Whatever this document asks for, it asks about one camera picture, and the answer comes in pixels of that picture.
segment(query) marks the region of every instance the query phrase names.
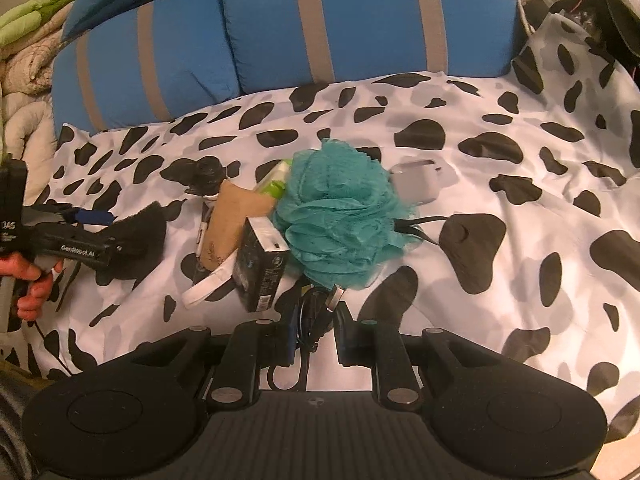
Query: blanket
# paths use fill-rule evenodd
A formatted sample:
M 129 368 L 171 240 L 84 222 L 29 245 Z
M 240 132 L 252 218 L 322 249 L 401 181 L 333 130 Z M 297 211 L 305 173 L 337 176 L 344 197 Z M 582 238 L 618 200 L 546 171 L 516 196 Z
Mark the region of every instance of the blanket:
M 252 188 L 280 160 L 327 138 L 386 169 L 407 158 L 442 168 L 438 199 L 416 212 L 449 218 L 425 227 L 440 247 L 419 244 L 371 286 L 348 290 L 355 317 L 416 335 L 443 327 L 586 389 L 606 412 L 609 441 L 638 430 L 640 93 L 559 15 L 502 78 L 397 74 L 260 92 L 94 137 L 65 126 L 40 200 L 119 218 L 158 201 L 164 258 L 138 282 L 67 267 L 43 318 L 3 336 L 9 361 L 55 379 L 190 325 L 229 333 L 256 317 L 277 319 L 274 310 L 246 313 L 233 281 L 184 307 L 202 209 L 185 190 L 204 157 Z M 312 358 L 309 388 L 370 387 L 366 370 L 337 365 L 330 338 Z
M 0 98 L 6 150 L 21 158 L 29 174 L 24 203 L 31 205 L 51 179 L 56 149 L 50 95 L 13 93 Z

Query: wrinkled sheet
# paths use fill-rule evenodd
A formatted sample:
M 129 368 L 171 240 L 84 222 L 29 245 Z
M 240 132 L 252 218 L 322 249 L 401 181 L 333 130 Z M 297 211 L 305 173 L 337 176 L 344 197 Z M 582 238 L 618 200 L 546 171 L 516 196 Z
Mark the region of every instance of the wrinkled sheet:
M 232 282 L 184 308 L 202 208 L 184 193 L 188 174 L 215 156 L 252 188 L 330 137 L 369 148 L 387 169 L 432 158 L 442 190 L 417 213 L 450 217 L 425 227 L 440 247 L 420 244 L 369 288 L 347 291 L 353 315 L 409 334 L 440 326 L 576 384 L 603 406 L 609 440 L 623 438 L 640 412 L 640 95 L 590 43 L 549 16 L 502 78 L 393 75 L 261 92 L 92 138 L 65 127 L 42 200 L 119 217 L 157 200 L 164 260 L 136 287 L 82 268 L 61 306 L 67 267 L 38 322 L 46 337 L 27 324 L 4 336 L 10 360 L 56 378 L 57 358 L 76 373 L 190 325 L 228 333 L 277 319 L 245 313 Z M 309 387 L 368 387 L 366 370 L 340 369 L 330 338 Z

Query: screw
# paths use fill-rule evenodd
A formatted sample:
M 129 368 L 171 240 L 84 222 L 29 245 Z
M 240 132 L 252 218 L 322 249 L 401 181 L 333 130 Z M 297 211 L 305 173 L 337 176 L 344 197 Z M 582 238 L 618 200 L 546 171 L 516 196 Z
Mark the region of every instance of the screw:
M 395 404 L 411 404 L 418 400 L 418 393 L 409 388 L 394 388 L 386 394 L 388 399 Z
M 231 404 L 242 399 L 242 392 L 237 388 L 217 388 L 212 391 L 211 398 L 221 404 Z

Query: black spot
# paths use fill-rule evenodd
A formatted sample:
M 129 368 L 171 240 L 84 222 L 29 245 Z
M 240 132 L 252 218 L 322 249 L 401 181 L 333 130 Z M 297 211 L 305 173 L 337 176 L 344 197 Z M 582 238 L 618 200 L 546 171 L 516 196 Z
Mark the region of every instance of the black spot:
M 151 148 L 156 143 L 156 140 L 158 140 L 159 138 L 160 136 L 155 136 L 153 139 L 151 139 L 148 143 L 145 144 L 145 147 L 140 150 L 140 153 L 145 153 L 146 150 Z
M 81 178 L 80 180 L 76 180 L 75 182 L 72 182 L 71 184 L 66 186 L 65 189 L 62 190 L 62 193 L 64 193 L 67 196 L 72 194 L 76 189 L 82 186 L 83 182 L 84 182 L 84 178 Z
M 599 56 L 608 64 L 615 64 L 616 58 L 613 57 L 606 49 L 602 48 L 596 40 L 594 40 L 591 36 L 587 36 L 584 38 L 584 43 L 589 45 L 589 52 L 591 52 L 594 56 Z
M 564 95 L 564 109 L 568 113 L 575 111 L 575 105 L 578 102 L 578 97 L 582 93 L 582 81 L 576 81 L 575 85 L 569 88 Z
M 413 72 L 407 72 L 404 74 L 394 74 L 384 79 L 379 79 L 373 83 L 386 83 L 388 85 L 398 86 L 400 88 L 411 88 L 423 81 L 430 81 L 431 78 L 427 75 L 415 74 Z
M 51 194 L 51 188 L 49 187 L 49 184 L 47 184 L 44 189 L 40 192 L 40 194 L 38 195 L 35 203 L 36 204 L 43 204 L 47 198 L 49 198 L 49 195 Z
M 27 367 L 33 377 L 41 378 L 42 372 L 40 371 L 40 367 L 38 366 L 38 362 L 36 361 L 36 356 L 33 353 L 33 347 L 31 343 L 27 343 Z
M 534 355 L 540 355 L 551 342 L 551 330 L 548 327 L 537 330 L 515 329 L 509 334 L 502 346 L 502 355 L 523 363 Z
M 62 282 L 62 278 L 65 275 L 65 269 L 62 269 L 62 272 L 58 275 L 58 277 L 54 280 L 53 285 L 51 287 L 51 292 L 49 293 L 49 297 L 47 301 L 51 301 L 55 303 L 60 297 L 60 283 Z
M 180 262 L 180 270 L 187 278 L 192 280 L 193 275 L 196 272 L 197 265 L 198 257 L 196 256 L 196 253 L 189 253 Z
M 136 142 L 138 142 L 144 134 L 146 134 L 149 130 L 148 126 L 136 126 L 135 128 L 131 128 L 127 135 L 125 135 L 124 139 L 122 139 L 122 144 L 120 145 L 120 149 L 118 153 L 124 155 L 127 153 L 131 146 L 133 146 Z
M 609 303 L 603 303 L 602 307 L 604 312 L 609 317 L 609 322 L 611 323 L 611 329 L 613 332 L 617 332 L 620 328 L 620 314 L 618 313 L 618 308 L 615 305 Z
M 268 130 L 257 134 L 255 138 L 265 148 L 273 148 L 275 146 L 283 146 L 289 144 L 298 138 L 296 130 Z
M 167 222 L 173 222 L 175 219 L 180 216 L 182 212 L 182 204 L 187 202 L 187 199 L 182 200 L 173 200 L 169 202 L 168 205 L 162 208 L 162 216 L 164 216 L 164 220 Z
M 183 120 L 169 130 L 170 133 L 176 135 L 184 135 L 191 130 L 196 124 L 207 117 L 206 112 L 198 112 L 197 114 L 187 115 Z
M 306 115 L 303 121 L 306 124 L 311 124 L 316 121 L 318 118 L 322 117 L 324 114 L 331 112 L 332 110 L 320 110 L 319 112 L 311 112 L 309 115 Z
M 551 153 L 551 150 L 546 146 L 543 146 L 540 149 L 540 159 L 542 159 L 542 162 L 545 163 L 546 170 L 551 173 L 562 175 L 569 171 L 568 167 L 566 167 L 564 164 L 560 164 L 560 162 L 556 160 L 554 154 Z
M 238 129 L 244 130 L 251 126 L 255 126 L 256 124 L 260 124 L 267 115 L 271 113 L 273 107 L 273 103 L 267 102 L 255 105 L 253 108 L 249 108 L 244 114 L 242 114 L 242 117 L 240 117 L 240 125 L 238 126 Z
M 293 92 L 291 92 L 291 95 L 289 96 L 289 101 L 291 101 L 291 104 L 293 105 L 293 111 L 303 112 L 307 110 L 316 100 L 316 94 L 318 94 L 319 91 L 324 90 L 328 86 L 329 85 L 327 83 L 314 83 L 311 85 L 304 85 L 296 88 Z
M 72 328 L 69 329 L 69 355 L 71 355 L 71 362 L 74 366 L 83 372 L 85 370 L 91 370 L 98 365 L 94 356 L 78 348 L 76 344 L 76 331 Z
M 358 321 L 375 319 L 400 328 L 402 316 L 409 310 L 418 293 L 418 275 L 409 266 L 402 266 L 387 276 L 365 300 Z
M 441 106 L 446 106 L 447 102 L 444 99 L 440 99 L 439 97 L 434 97 L 431 99 L 428 105 L 425 108 L 440 108 Z
M 631 112 L 631 144 L 629 145 L 629 157 L 634 168 L 640 168 L 640 112 Z
M 382 162 L 382 152 L 380 151 L 380 148 L 363 146 L 362 148 L 356 148 L 356 151 L 366 153 L 367 155 L 369 155 L 369 158 L 371 160 Z
M 640 396 L 631 399 L 622 409 L 616 413 L 609 424 L 607 438 L 604 443 L 622 440 L 631 433 L 640 418 Z
M 486 291 L 494 278 L 494 258 L 507 226 L 490 214 L 455 214 L 444 223 L 439 243 L 467 294 Z
M 562 43 L 558 45 L 558 59 L 560 60 L 562 68 L 564 68 L 564 71 L 567 72 L 568 75 L 575 74 L 574 58 L 571 57 L 571 53 Z
M 545 130 L 548 134 L 551 134 L 558 139 L 566 140 L 567 142 L 578 142 L 584 139 L 584 135 L 580 130 L 571 128 L 569 126 L 562 126 L 558 123 L 542 123 L 540 128 Z
M 98 178 L 91 184 L 91 186 L 89 186 L 89 189 L 86 190 L 86 193 L 87 195 L 95 195 L 96 193 L 100 193 L 103 187 L 104 186 L 100 182 L 100 178 Z
M 171 296 L 164 297 L 164 307 L 162 309 L 162 319 L 165 323 L 168 323 L 171 319 L 171 314 L 175 311 L 175 300 Z
M 118 309 L 118 307 L 119 307 L 119 305 L 116 305 L 116 304 L 108 306 L 100 314 L 98 314 L 96 317 L 94 317 L 89 322 L 89 326 L 96 326 L 98 323 L 100 323 L 101 319 L 103 319 L 105 317 L 109 317 L 111 314 L 113 314 Z
M 338 98 L 338 108 L 344 108 L 349 102 L 353 99 L 353 96 L 356 95 L 356 87 L 351 86 L 348 88 L 343 88 L 340 92 L 340 97 Z
M 97 151 L 98 148 L 94 144 L 87 142 L 82 148 L 75 150 L 74 153 L 76 154 L 76 164 L 78 166 L 86 166 L 86 164 L 89 162 L 89 159 Z
M 118 183 L 117 180 L 114 180 L 109 184 L 107 191 L 95 199 L 92 209 L 94 211 L 108 211 L 116 205 L 121 191 L 122 188 L 120 187 L 120 183 Z
M 522 53 L 512 62 L 513 72 L 518 82 L 534 94 L 540 95 L 545 89 L 545 83 L 536 64 L 536 58 L 530 46 L 525 47 Z
M 216 121 L 219 121 L 220 119 L 226 119 L 227 117 L 231 117 L 240 108 L 242 108 L 242 107 L 241 106 L 232 106 L 231 108 L 227 108 L 226 110 L 222 110 L 218 115 L 216 115 L 212 120 L 209 121 L 209 124 L 215 123 Z
M 225 137 L 209 137 L 208 139 L 201 140 L 198 144 L 198 150 L 208 150 L 209 148 L 213 148 L 214 146 L 219 146 L 220 144 L 225 144 L 226 142 L 231 142 L 237 136 L 229 135 Z
M 519 114 L 518 96 L 513 92 L 505 92 L 498 97 L 498 105 L 512 114 Z
M 225 283 L 220 285 L 216 290 L 214 290 L 211 294 L 209 294 L 205 298 L 205 301 L 220 301 L 227 294 L 232 292 L 235 288 L 236 288 L 236 282 L 232 278 L 229 278 L 228 280 L 226 280 Z
M 581 192 L 574 198 L 574 205 L 594 216 L 600 216 L 602 210 L 598 197 L 588 190 Z
M 560 22 L 560 26 L 562 27 L 562 29 L 564 29 L 565 32 L 568 32 L 569 34 L 575 34 L 575 30 L 573 30 L 569 25 L 567 25 L 565 22 Z
M 52 368 L 47 374 L 47 379 L 49 381 L 61 381 L 62 379 L 66 378 L 67 374 L 65 374 L 62 370 L 58 370 L 57 368 Z
M 583 162 L 593 176 L 598 178 L 605 178 L 608 176 L 616 186 L 624 186 L 626 184 L 626 178 L 620 173 L 617 168 L 612 168 L 606 164 L 595 162 L 594 160 L 588 160 Z
M 356 124 L 364 122 L 367 119 L 370 119 L 373 116 L 379 115 L 384 111 L 385 111 L 385 107 L 382 107 L 382 106 L 358 108 L 353 113 L 353 122 Z
M 440 123 L 431 119 L 414 121 L 401 132 L 394 134 L 394 142 L 398 148 L 441 150 L 445 140 L 444 129 Z
M 609 231 L 591 244 L 594 263 L 615 272 L 640 292 L 640 242 L 626 231 Z
M 94 174 L 96 171 L 100 170 L 101 167 L 103 167 L 104 163 L 109 160 L 109 157 L 113 155 L 113 150 L 109 150 L 107 153 L 105 153 L 103 156 L 101 156 L 98 160 L 95 161 L 95 164 L 92 165 L 91 169 L 89 170 L 89 175 Z
M 160 176 L 170 182 L 179 182 L 183 186 L 190 186 L 195 168 L 195 160 L 177 158 L 160 172 Z
M 133 183 L 142 184 L 149 175 L 158 170 L 164 164 L 164 158 L 160 155 L 149 155 L 143 158 L 136 166 L 133 173 Z
M 615 364 L 601 362 L 594 364 L 587 377 L 587 393 L 593 397 L 604 390 L 613 388 L 620 380 L 620 370 Z
M 115 167 L 113 168 L 113 171 L 124 170 L 125 168 L 128 168 L 136 161 L 137 161 L 136 158 L 123 158 L 118 164 L 115 165 Z
M 270 160 L 269 162 L 265 162 L 255 168 L 255 183 L 258 184 L 262 179 L 264 179 L 273 168 L 280 164 L 281 161 L 281 158 L 276 158 L 275 160 Z
M 63 144 L 74 140 L 75 136 L 76 134 L 71 128 L 69 128 L 68 126 L 62 126 L 62 128 L 60 129 L 60 137 L 58 138 L 58 146 L 56 147 L 56 151 L 62 148 Z
M 533 179 L 525 176 L 500 174 L 489 181 L 494 193 L 503 191 L 513 205 L 535 202 L 542 196 L 542 190 L 533 184 Z
M 607 129 L 607 121 L 602 114 L 598 114 L 598 116 L 596 117 L 596 126 L 601 130 Z
M 613 76 L 615 69 L 616 67 L 613 64 L 608 64 L 602 69 L 600 75 L 598 76 L 600 88 L 604 88 L 609 84 L 609 81 L 611 80 L 611 76 Z
M 465 83 L 464 81 L 452 81 L 451 79 L 449 79 L 447 81 L 447 83 L 457 86 L 458 88 L 460 88 L 463 92 L 466 92 L 468 94 L 472 94 L 472 95 L 477 95 L 478 97 L 480 97 L 480 94 L 478 93 L 478 88 L 476 88 L 475 86 L 469 84 L 469 83 Z
M 560 254 L 551 253 L 540 264 L 538 275 L 540 285 L 540 302 L 544 306 L 551 306 L 560 293 L 562 284 L 562 260 Z
M 113 281 L 113 275 L 108 270 L 98 269 L 95 271 L 95 284 L 107 286 Z
M 241 163 L 239 160 L 234 160 L 233 162 L 230 162 L 229 165 L 226 167 L 226 176 L 228 178 L 235 178 L 236 176 L 238 176 L 240 174 L 240 166 L 241 166 Z
M 60 334 L 58 334 L 57 330 L 49 332 L 42 342 L 45 350 L 53 355 L 53 357 L 58 357 L 60 355 Z
M 504 114 L 487 114 L 482 116 L 482 120 L 486 123 L 500 124 L 502 126 L 504 124 L 511 124 L 513 117 Z
M 524 159 L 518 143 L 497 132 L 486 132 L 465 139 L 459 143 L 458 149 L 470 156 L 508 160 L 513 164 L 520 164 Z
M 20 367 L 20 359 L 18 359 L 18 352 L 15 351 L 15 348 L 11 348 L 11 353 L 6 357 L 5 361 L 18 368 Z

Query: gray stripe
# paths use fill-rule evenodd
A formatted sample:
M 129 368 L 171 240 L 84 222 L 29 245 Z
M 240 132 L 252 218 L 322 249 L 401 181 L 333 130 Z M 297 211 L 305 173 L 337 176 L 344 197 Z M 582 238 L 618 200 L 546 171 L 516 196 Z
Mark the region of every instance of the gray stripe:
M 154 4 L 153 2 L 138 8 L 138 61 L 142 87 L 145 89 L 146 100 L 158 121 L 171 121 L 169 113 L 158 84 L 156 60 L 154 59 Z
M 427 70 L 446 72 L 449 68 L 447 53 L 447 33 L 444 25 L 444 13 L 441 0 L 418 0 L 424 46 L 427 51 Z
M 89 34 L 80 36 L 76 43 L 76 70 L 78 70 L 78 82 L 84 109 L 89 116 L 91 124 L 98 132 L 107 129 L 107 125 L 102 120 L 102 114 L 98 103 L 95 100 L 94 88 L 91 85 L 91 75 L 89 72 Z
M 298 12 L 305 37 L 306 58 L 314 83 L 335 82 L 322 0 L 298 0 Z

